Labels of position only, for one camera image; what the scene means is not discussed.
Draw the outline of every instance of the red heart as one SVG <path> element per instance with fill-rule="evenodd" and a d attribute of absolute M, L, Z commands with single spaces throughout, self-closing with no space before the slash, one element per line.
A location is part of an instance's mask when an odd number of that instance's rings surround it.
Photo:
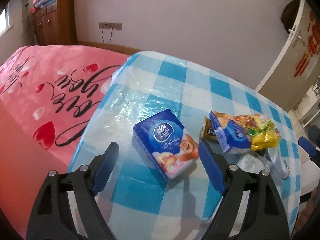
<path fill-rule="evenodd" d="M 39 86 L 37 86 L 37 90 L 36 93 L 40 93 L 44 88 L 44 84 L 40 84 Z"/>
<path fill-rule="evenodd" d="M 97 71 L 99 68 L 98 64 L 94 63 L 94 64 L 91 64 L 89 66 L 86 66 L 84 69 L 83 69 L 83 72 L 89 72 L 89 73 L 93 73 L 95 71 Z"/>
<path fill-rule="evenodd" d="M 51 148 L 56 132 L 52 121 L 45 123 L 35 131 L 32 138 L 40 144 L 44 149 L 48 150 Z"/>
<path fill-rule="evenodd" d="M 28 75 L 29 75 L 29 71 L 26 71 L 26 72 L 22 75 L 21 78 L 24 78 L 24 77 L 26 77 L 26 76 L 28 76 Z"/>

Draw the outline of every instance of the black cable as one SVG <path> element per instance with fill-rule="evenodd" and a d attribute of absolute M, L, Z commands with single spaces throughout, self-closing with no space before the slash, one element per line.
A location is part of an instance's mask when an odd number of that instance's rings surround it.
<path fill-rule="evenodd" d="M 105 23 L 104 26 L 102 27 L 102 33 L 101 33 L 101 37 L 102 37 L 103 44 L 105 44 L 105 43 L 104 43 L 104 39 L 103 39 L 103 30 L 104 30 L 104 27 L 105 27 L 106 25 L 108 25 L 108 24 Z M 109 40 L 109 42 L 108 42 L 107 44 L 109 44 L 110 41 L 111 41 L 111 39 L 112 39 L 113 28 L 114 28 L 114 27 L 112 27 L 110 40 Z"/>

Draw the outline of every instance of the person's hand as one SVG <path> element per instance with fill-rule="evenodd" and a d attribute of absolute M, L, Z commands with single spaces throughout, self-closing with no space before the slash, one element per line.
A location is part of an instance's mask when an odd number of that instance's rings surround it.
<path fill-rule="evenodd" d="M 306 208 L 300 212 L 300 216 L 297 219 L 295 230 L 300 231 L 305 223 L 310 218 L 311 214 L 315 210 L 315 197 L 317 195 L 317 187 L 311 192 L 311 198 L 308 200 Z"/>

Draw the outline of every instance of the vinda logo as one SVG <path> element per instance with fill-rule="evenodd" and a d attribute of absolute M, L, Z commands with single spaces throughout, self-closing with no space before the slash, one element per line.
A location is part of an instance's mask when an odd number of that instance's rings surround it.
<path fill-rule="evenodd" d="M 173 127 L 167 122 L 163 122 L 155 127 L 153 136 L 157 142 L 165 142 L 174 132 Z"/>

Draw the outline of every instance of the checkered tablecloth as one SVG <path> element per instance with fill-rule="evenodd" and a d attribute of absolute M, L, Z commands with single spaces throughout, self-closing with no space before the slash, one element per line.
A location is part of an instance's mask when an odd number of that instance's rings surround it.
<path fill-rule="evenodd" d="M 69 171 L 74 171 L 104 153 L 110 142 L 119 144 L 119 160 L 97 198 L 116 239 L 200 239 L 221 199 L 200 160 L 190 175 L 166 183 L 132 138 L 134 124 L 166 108 L 194 139 L 211 110 L 270 117 L 281 132 L 279 148 L 290 176 L 282 180 L 275 170 L 270 173 L 292 231 L 300 199 L 300 159 L 288 114 L 252 89 L 206 67 L 165 54 L 140 52 L 113 76 L 69 166 Z M 248 154 L 233 158 L 244 170 L 263 168 Z"/>

